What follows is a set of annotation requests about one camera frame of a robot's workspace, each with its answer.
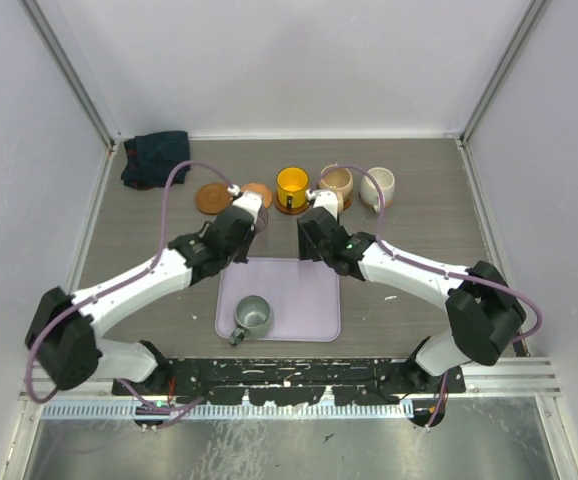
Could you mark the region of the brown wooden round coaster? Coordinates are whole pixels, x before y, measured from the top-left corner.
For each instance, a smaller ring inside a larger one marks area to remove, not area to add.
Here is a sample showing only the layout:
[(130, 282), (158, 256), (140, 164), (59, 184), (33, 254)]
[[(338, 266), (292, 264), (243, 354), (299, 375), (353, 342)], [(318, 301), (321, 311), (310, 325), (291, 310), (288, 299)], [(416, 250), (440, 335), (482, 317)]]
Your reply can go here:
[(349, 196), (348, 198), (343, 200), (343, 209), (347, 210), (353, 203), (353, 197)]

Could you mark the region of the yellow mug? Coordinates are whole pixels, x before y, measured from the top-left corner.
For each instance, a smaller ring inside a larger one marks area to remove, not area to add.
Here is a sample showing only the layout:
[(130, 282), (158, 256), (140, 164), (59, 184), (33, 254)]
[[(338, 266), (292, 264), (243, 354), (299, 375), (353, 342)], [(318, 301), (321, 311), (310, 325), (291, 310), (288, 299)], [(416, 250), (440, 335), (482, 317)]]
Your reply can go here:
[(287, 167), (277, 174), (276, 197), (283, 208), (295, 210), (304, 207), (308, 187), (309, 176), (302, 168)]

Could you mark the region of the white ceramic mug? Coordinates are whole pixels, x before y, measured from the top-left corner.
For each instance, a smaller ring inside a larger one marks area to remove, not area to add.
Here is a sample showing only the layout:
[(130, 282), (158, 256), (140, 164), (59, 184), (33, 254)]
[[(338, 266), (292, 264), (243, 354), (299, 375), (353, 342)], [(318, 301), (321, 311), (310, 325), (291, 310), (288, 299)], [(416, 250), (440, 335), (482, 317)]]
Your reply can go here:
[(376, 203), (379, 204), (378, 192), (381, 192), (383, 205), (385, 205), (389, 199), (394, 198), (396, 184), (394, 174), (383, 167), (373, 167), (368, 170), (368, 173), (376, 181), (376, 184), (368, 176), (364, 176), (359, 188), (359, 197), (375, 205)]

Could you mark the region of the beige ceramic mug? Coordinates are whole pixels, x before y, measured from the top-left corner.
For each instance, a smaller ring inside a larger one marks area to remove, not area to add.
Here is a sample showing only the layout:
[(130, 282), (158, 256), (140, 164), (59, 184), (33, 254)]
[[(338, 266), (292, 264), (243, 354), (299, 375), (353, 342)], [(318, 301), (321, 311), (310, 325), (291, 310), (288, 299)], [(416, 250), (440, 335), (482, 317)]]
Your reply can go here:
[(339, 168), (336, 164), (327, 165), (322, 169), (318, 181), (319, 189), (329, 189), (340, 193), (343, 201), (347, 201), (354, 186), (353, 176), (349, 169)]

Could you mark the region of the grey ceramic mug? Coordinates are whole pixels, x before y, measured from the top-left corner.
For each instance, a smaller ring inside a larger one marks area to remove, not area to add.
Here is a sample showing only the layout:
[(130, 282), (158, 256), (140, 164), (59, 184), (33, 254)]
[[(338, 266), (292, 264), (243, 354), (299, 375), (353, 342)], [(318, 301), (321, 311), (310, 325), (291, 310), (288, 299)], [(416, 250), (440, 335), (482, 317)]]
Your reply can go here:
[(263, 339), (273, 326), (273, 309), (270, 303), (258, 295), (242, 298), (234, 310), (234, 330), (228, 343), (235, 347), (246, 339)]

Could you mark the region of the purple glass mug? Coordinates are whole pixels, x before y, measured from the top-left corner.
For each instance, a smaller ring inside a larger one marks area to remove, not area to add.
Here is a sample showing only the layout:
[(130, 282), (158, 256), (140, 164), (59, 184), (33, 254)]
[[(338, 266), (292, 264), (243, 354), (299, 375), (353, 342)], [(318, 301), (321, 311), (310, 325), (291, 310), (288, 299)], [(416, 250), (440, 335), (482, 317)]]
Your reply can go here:
[(254, 223), (255, 234), (260, 234), (268, 224), (268, 211), (262, 206), (257, 213), (256, 221)]

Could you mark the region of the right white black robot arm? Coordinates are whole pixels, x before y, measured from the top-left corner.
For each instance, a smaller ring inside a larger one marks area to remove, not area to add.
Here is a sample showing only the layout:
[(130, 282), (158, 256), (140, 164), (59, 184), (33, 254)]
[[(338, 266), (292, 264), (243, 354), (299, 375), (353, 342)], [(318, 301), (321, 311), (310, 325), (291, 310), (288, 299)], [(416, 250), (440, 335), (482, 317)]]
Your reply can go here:
[(473, 267), (444, 266), (366, 232), (350, 234), (323, 207), (297, 220), (299, 258), (322, 261), (340, 276), (394, 287), (442, 310), (449, 329), (423, 340), (406, 361), (413, 390), (428, 394), (443, 374), (468, 362), (493, 366), (526, 319), (500, 272), (479, 261)]

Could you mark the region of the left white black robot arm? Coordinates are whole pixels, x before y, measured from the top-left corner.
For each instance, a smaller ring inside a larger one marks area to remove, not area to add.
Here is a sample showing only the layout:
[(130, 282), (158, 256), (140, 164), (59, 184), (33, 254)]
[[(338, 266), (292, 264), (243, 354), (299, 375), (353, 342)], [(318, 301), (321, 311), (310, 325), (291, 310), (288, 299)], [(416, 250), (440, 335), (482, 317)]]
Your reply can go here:
[(256, 207), (230, 206), (200, 231), (177, 237), (154, 258), (107, 282), (72, 294), (60, 287), (45, 292), (25, 338), (31, 360), (57, 392), (103, 378), (160, 395), (173, 376), (169, 360), (150, 341), (123, 343), (106, 333), (160, 298), (246, 262), (258, 217)]

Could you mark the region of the dark brown wooden coaster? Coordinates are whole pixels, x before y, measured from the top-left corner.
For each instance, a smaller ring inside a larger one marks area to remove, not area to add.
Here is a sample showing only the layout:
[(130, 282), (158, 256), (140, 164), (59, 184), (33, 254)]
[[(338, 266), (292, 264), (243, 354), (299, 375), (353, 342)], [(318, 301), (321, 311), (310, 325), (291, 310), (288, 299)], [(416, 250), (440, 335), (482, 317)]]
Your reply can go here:
[(273, 197), (273, 205), (280, 213), (282, 213), (284, 215), (291, 215), (291, 216), (302, 214), (310, 208), (309, 203), (305, 203), (302, 206), (297, 207), (297, 208), (288, 208), (288, 207), (286, 207), (280, 203), (280, 200), (279, 200), (279, 197), (277, 194), (275, 194)]

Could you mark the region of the lavender plastic tray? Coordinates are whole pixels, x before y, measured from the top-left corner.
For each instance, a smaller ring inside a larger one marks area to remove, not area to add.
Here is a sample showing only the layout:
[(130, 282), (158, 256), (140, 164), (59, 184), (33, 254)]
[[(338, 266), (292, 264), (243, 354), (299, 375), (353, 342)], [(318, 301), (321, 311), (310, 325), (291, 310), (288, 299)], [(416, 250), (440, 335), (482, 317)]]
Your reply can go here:
[(251, 258), (220, 276), (215, 331), (227, 339), (236, 328), (237, 304), (248, 295), (266, 300), (269, 341), (331, 342), (341, 331), (339, 277), (322, 262)]

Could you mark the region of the dark blue folded cloth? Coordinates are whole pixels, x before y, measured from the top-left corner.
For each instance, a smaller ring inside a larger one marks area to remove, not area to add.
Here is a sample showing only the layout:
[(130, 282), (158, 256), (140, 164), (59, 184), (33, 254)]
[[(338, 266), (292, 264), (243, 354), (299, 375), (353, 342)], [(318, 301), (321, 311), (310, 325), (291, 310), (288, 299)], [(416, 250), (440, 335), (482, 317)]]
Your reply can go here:
[(185, 131), (164, 131), (136, 136), (124, 142), (127, 163), (121, 180), (135, 190), (163, 188), (171, 171), (189, 161), (190, 143)]

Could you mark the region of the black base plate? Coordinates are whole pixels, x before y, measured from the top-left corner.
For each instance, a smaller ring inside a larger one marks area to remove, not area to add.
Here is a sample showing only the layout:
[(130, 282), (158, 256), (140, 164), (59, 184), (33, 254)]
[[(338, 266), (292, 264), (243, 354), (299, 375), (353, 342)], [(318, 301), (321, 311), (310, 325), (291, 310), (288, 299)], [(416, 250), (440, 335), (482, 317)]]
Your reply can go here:
[(351, 359), (173, 359), (173, 384), (148, 390), (144, 396), (172, 393), (176, 400), (202, 397), (212, 405), (314, 405), (327, 394), (336, 406), (397, 404), (414, 394), (440, 392), (441, 380), (416, 385), (407, 377), (406, 363), (389, 358)]

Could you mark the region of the aluminium front rail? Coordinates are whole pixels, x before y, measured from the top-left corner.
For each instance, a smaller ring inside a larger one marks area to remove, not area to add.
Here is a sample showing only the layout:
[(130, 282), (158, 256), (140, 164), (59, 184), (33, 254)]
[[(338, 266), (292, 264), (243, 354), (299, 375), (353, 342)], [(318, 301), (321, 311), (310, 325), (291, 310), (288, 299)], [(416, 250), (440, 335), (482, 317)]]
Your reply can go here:
[[(502, 358), (495, 366), (486, 367), (467, 364), (462, 373), (453, 374), (452, 380), (464, 384), (465, 391), (451, 392), (452, 395), (476, 397), (548, 397), (562, 395), (560, 385), (548, 358), (522, 357)], [(39, 397), (44, 397), (54, 388), (53, 382), (42, 367), (34, 362), (32, 386)], [(54, 399), (112, 397), (111, 379), (93, 379), (69, 391), (57, 393)]]

